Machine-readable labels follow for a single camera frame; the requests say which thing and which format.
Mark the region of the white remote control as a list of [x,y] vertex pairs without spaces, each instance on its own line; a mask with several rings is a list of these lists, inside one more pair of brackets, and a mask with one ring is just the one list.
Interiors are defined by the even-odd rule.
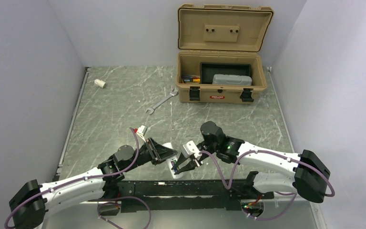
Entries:
[[170,173],[171,173],[173,179],[181,179],[183,177],[183,174],[175,175],[175,172],[177,172],[178,168],[173,169],[173,166],[175,165],[177,160],[178,160],[178,157],[176,155],[166,159],[166,163],[168,165],[168,168],[170,170]]

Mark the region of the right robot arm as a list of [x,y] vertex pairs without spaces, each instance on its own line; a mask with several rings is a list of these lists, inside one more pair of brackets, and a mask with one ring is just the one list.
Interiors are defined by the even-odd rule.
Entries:
[[239,138],[227,136],[216,123],[208,121],[200,127],[201,143],[189,141],[172,170],[175,175],[194,170],[211,158],[224,187],[232,189],[233,176],[238,165],[253,165],[271,170],[271,174],[251,171],[244,184],[244,193],[255,198],[268,192],[293,193],[314,203],[323,203],[334,197],[329,181],[330,170],[310,150],[302,153],[279,152],[253,145]]

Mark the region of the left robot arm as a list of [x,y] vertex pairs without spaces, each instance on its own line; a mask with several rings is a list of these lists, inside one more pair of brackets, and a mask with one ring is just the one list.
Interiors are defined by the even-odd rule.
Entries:
[[97,167],[82,174],[50,183],[26,182],[9,201],[14,229],[34,229],[46,218],[88,200],[112,200],[125,173],[146,163],[158,165],[175,156],[177,150],[152,138],[142,146],[124,145]]

